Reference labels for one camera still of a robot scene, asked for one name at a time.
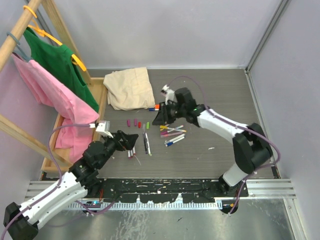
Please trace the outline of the blue end white marker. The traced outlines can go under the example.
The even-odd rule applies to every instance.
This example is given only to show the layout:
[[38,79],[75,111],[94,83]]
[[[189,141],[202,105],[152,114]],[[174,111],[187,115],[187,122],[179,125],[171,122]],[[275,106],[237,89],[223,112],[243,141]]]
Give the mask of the blue end white marker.
[[175,143],[183,140],[184,138],[185,138],[185,136],[182,136],[182,137],[180,137],[180,138],[177,138],[177,139],[175,139],[175,140],[173,140],[173,141],[170,141],[170,142],[166,143],[165,146],[166,146],[166,147],[169,147],[169,146],[171,146],[171,145],[173,145],[173,144],[175,144]]

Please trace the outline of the dark purple clear pen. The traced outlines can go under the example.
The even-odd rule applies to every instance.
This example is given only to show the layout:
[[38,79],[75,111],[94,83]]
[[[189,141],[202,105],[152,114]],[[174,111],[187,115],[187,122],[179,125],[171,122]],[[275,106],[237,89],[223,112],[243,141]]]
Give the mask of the dark purple clear pen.
[[143,144],[144,144],[145,154],[148,154],[147,140],[146,140],[146,135],[145,135],[144,132],[142,133],[142,138],[143,138]]

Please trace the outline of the grey end white marker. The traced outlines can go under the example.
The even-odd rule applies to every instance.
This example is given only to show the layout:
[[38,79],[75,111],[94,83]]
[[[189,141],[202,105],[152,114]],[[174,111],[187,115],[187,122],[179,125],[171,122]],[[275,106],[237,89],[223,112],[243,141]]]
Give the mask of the grey end white marker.
[[178,140],[178,139],[180,139],[180,138],[184,138],[185,135],[186,135],[185,133],[180,134],[180,135],[177,135],[176,137],[174,137],[174,138],[172,138],[172,139],[170,139],[170,140],[165,141],[164,144],[166,145],[166,144],[168,144],[168,143],[170,143],[170,142],[174,142],[175,140]]

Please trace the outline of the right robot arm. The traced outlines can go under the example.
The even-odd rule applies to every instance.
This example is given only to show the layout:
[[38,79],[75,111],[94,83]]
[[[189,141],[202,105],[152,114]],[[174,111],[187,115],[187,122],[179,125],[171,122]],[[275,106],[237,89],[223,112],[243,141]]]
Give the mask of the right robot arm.
[[223,196],[231,197],[245,177],[273,156],[271,145],[259,124],[238,123],[205,104],[197,104],[186,87],[172,90],[165,85],[161,93],[165,100],[159,104],[153,125],[172,124],[184,118],[188,123],[209,130],[232,144],[235,163],[218,179],[219,191]]

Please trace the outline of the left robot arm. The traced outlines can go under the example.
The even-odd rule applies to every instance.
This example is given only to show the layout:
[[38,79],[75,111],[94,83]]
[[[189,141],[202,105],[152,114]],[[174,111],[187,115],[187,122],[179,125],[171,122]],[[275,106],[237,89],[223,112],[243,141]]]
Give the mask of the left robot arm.
[[21,204],[12,202],[4,213],[4,232],[14,240],[32,240],[51,218],[69,204],[100,193],[99,170],[116,151],[131,151],[138,134],[121,130],[109,133],[104,142],[93,141],[67,172],[38,195]]

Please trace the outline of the green cap rainbow pen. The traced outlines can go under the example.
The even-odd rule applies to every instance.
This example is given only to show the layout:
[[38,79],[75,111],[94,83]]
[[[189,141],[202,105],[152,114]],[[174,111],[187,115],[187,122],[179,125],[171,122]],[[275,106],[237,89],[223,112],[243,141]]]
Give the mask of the green cap rainbow pen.
[[149,141],[148,134],[146,132],[145,132],[145,139],[146,139],[147,154],[149,156],[152,156],[151,147],[150,147],[150,141]]

